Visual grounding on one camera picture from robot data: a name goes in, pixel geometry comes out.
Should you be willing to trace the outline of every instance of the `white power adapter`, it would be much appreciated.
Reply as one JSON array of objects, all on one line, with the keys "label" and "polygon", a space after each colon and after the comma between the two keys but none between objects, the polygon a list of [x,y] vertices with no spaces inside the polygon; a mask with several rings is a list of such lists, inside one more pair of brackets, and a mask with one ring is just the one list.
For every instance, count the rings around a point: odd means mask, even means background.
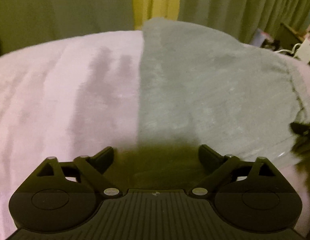
[{"label": "white power adapter", "polygon": [[306,38],[299,49],[296,51],[294,57],[299,58],[305,63],[310,62],[310,38]]}]

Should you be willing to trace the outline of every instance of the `silver screw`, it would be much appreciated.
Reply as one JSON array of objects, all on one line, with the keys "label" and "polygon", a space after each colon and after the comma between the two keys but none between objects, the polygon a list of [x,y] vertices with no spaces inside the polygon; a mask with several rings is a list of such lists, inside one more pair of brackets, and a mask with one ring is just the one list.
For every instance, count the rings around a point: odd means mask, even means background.
[{"label": "silver screw", "polygon": [[110,187],[104,190],[104,194],[107,196],[116,196],[119,194],[119,190],[117,188]]},{"label": "silver screw", "polygon": [[202,188],[202,187],[196,187],[192,190],[193,194],[198,195],[198,196],[203,196],[208,193],[207,189]]}]

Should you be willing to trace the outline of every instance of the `green curtain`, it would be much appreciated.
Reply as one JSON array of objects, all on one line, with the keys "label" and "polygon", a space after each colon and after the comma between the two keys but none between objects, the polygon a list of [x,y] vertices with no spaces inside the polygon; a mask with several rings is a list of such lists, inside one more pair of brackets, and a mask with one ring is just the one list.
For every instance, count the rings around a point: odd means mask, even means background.
[{"label": "green curtain", "polygon": [[281,22],[299,30],[309,10],[310,0],[181,0],[178,19],[248,43],[257,28],[272,36]]},{"label": "green curtain", "polygon": [[0,0],[1,54],[57,39],[133,29],[132,0]]}]

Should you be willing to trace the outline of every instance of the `bed sheet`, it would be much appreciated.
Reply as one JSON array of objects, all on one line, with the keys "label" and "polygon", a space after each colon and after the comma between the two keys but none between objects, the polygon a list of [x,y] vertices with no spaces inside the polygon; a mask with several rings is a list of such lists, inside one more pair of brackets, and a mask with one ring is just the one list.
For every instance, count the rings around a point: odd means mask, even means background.
[{"label": "bed sheet", "polygon": [[[127,31],[53,41],[0,57],[0,240],[16,230],[10,196],[46,157],[71,161],[110,145],[120,153],[110,178],[125,162],[125,152],[137,144],[142,52],[142,32]],[[310,69],[292,62],[310,92]],[[305,236],[310,158],[281,172],[302,198],[295,229]],[[124,168],[116,176],[129,183]]]}]

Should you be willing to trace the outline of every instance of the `ribbed black surface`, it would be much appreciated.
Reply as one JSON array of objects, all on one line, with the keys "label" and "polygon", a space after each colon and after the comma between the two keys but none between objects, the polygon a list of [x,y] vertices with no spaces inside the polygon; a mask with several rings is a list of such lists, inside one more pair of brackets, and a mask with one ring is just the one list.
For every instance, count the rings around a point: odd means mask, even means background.
[{"label": "ribbed black surface", "polygon": [[129,190],[120,199],[106,200],[87,223],[64,233],[38,234],[19,230],[11,240],[301,240],[293,230],[254,234],[222,221],[206,200],[183,190]]}]

